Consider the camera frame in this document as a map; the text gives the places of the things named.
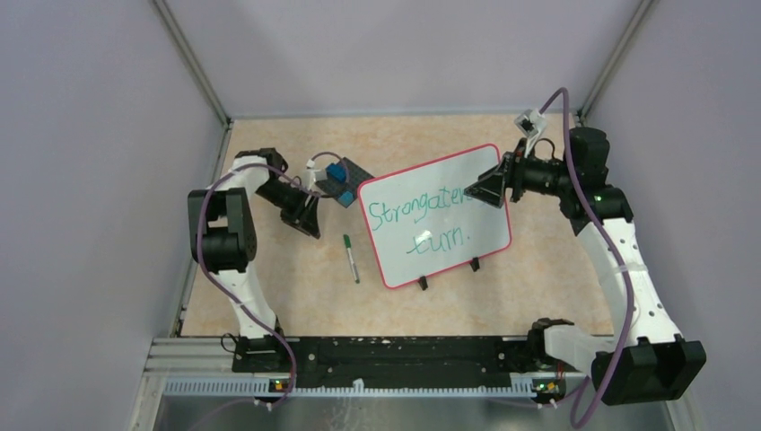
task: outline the small whiteboard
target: small whiteboard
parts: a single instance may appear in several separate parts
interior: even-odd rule
[[[383,284],[396,288],[510,245],[507,206],[463,189],[500,161],[487,144],[364,182],[359,188]]]

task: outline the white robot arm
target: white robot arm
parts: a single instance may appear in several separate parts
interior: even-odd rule
[[[687,342],[666,313],[639,252],[634,215],[624,192],[606,183],[609,142],[604,132],[594,128],[574,128],[570,149],[584,196],[604,229],[617,246],[625,263],[618,265],[601,232],[587,217],[576,194],[565,160],[542,160],[535,156],[530,134],[536,125],[524,113],[516,120],[527,139],[522,139],[500,164],[478,176],[465,193],[492,206],[504,205],[505,189],[512,189],[511,201],[518,202],[525,190],[557,196],[560,210],[571,222],[587,251],[605,294],[616,331],[632,313],[632,323],[621,359],[602,401],[608,405],[679,398],[705,363],[700,341]],[[627,310],[627,293],[622,272],[626,271],[634,290],[634,308]],[[608,370],[614,342],[593,337],[569,321],[540,319],[529,332],[528,345],[537,359],[561,360],[587,374],[599,388]]]
[[[262,167],[237,171],[237,168],[251,164],[261,164]],[[281,182],[265,165],[282,172],[288,169],[288,164],[274,148],[243,152],[235,157],[228,171],[232,176],[217,188],[209,202],[206,228],[202,233],[197,232],[198,216],[207,189],[193,190],[188,195],[193,258],[197,260],[196,239],[201,234],[206,267],[240,300],[238,304],[231,299],[231,304],[241,326],[240,335],[247,339],[261,339],[268,332],[252,321],[241,305],[269,328],[277,326],[275,313],[262,294],[254,264],[257,240],[249,201],[255,194],[260,195],[282,208],[280,217],[286,224],[319,238],[319,198]],[[227,224],[219,225],[221,220],[226,220]]]

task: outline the small blue object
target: small blue object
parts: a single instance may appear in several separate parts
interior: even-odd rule
[[[343,205],[344,207],[349,207],[352,205],[352,202],[354,202],[354,195],[351,191],[345,191],[341,193],[341,196],[336,198],[339,204]]]
[[[338,182],[346,182],[346,171],[344,170],[343,166],[331,163],[327,168],[325,168],[325,172],[328,173],[328,176],[332,177]]]

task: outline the speckled tabletop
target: speckled tabletop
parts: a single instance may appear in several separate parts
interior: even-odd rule
[[[511,115],[453,115],[236,121],[224,170],[239,151],[274,147],[302,171],[315,153],[330,150],[375,176],[483,143],[512,150],[520,131]],[[548,115],[545,136],[563,143],[561,117]],[[548,145],[538,150],[549,156]],[[329,158],[318,163],[329,163]],[[255,260],[264,295],[290,336],[525,335],[541,317],[565,318],[595,334],[612,326],[604,296],[581,245],[560,214],[557,198],[527,193],[510,204],[512,245],[481,261],[431,277],[423,292],[381,282],[362,210],[319,202],[322,238],[280,221],[264,199],[251,202],[258,237]],[[352,238],[362,283],[346,262],[343,233]],[[237,333],[227,298],[197,273],[182,334]]]

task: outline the gray wall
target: gray wall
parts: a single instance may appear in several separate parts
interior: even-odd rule
[[[0,57],[0,429],[124,429],[221,128],[147,0],[2,2]]]
[[[661,2],[590,119],[671,316],[708,364],[712,429],[757,429],[761,379],[758,1]]]
[[[169,0],[228,113],[581,106],[634,0]]]

